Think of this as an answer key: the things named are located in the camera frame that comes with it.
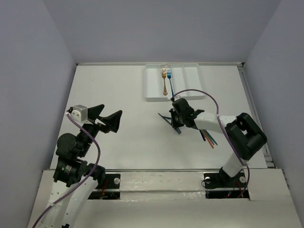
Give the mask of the blue metal fork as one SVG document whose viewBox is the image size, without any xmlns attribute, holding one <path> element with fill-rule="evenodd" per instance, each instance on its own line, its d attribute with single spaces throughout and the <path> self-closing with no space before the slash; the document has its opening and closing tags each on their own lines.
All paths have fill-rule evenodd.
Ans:
<svg viewBox="0 0 304 228">
<path fill-rule="evenodd" d="M 171 81 L 171 71 L 167 70 L 166 74 L 167 74 L 167 78 L 168 78 L 169 83 L 170 83 L 171 95 L 172 95 L 172 97 L 174 97 L 175 93 L 174 93 L 173 86 L 172 86 L 172 81 Z"/>
<path fill-rule="evenodd" d="M 172 118 L 171 117 L 167 117 L 167 116 L 164 116 L 160 113 L 158 113 L 158 115 L 164 120 L 166 121 L 169 125 L 171 125 L 171 122 L 172 122 Z"/>
</svg>

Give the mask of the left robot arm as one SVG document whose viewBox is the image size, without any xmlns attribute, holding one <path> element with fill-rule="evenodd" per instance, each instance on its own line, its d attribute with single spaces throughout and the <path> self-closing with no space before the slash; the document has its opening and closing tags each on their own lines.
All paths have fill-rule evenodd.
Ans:
<svg viewBox="0 0 304 228">
<path fill-rule="evenodd" d="M 34 222 L 34 228 L 72 228 L 84 203 L 94 190 L 101 199 L 118 199 L 121 182 L 119 173 L 106 173 L 100 166 L 101 149 L 96 141 L 99 132 L 116 133 L 121 110 L 101 117 L 100 104 L 87 108 L 75 105 L 66 111 L 66 117 L 80 132 L 65 133 L 57 140 L 57 165 L 53 175 L 51 194 L 46 209 Z"/>
</svg>

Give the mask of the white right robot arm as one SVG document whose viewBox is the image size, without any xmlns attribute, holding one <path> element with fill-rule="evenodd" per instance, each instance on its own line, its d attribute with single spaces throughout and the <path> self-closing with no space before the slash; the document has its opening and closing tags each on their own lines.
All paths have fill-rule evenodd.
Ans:
<svg viewBox="0 0 304 228">
<path fill-rule="evenodd" d="M 171 125 L 173 128 L 186 126 L 199 131 L 212 131 L 223 134 L 233 153 L 220 168 L 209 184 L 227 187 L 234 183 L 237 175 L 247 162 L 267 143 L 267 137 L 252 117 L 247 113 L 237 116 L 224 116 L 194 110 L 186 99 L 172 101 Z"/>
</svg>

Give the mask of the dark chopstick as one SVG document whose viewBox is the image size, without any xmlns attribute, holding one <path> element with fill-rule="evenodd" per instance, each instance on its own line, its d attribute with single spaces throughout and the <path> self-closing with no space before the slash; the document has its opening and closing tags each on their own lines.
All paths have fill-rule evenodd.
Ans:
<svg viewBox="0 0 304 228">
<path fill-rule="evenodd" d="M 200 132 L 200 135 L 201 135 L 203 141 L 206 141 L 204 131 L 203 131 L 203 130 L 200 130 L 199 132 Z"/>
</svg>

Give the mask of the ornate gold fork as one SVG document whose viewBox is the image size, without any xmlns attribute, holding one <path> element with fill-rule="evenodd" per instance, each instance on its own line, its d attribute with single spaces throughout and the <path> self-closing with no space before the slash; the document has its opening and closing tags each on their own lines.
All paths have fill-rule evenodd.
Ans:
<svg viewBox="0 0 304 228">
<path fill-rule="evenodd" d="M 163 95 L 167 96 L 168 92 L 167 92 L 167 88 L 166 88 L 166 77 L 167 77 L 167 72 L 165 68 L 161 69 L 161 76 L 163 78 Z"/>
</svg>

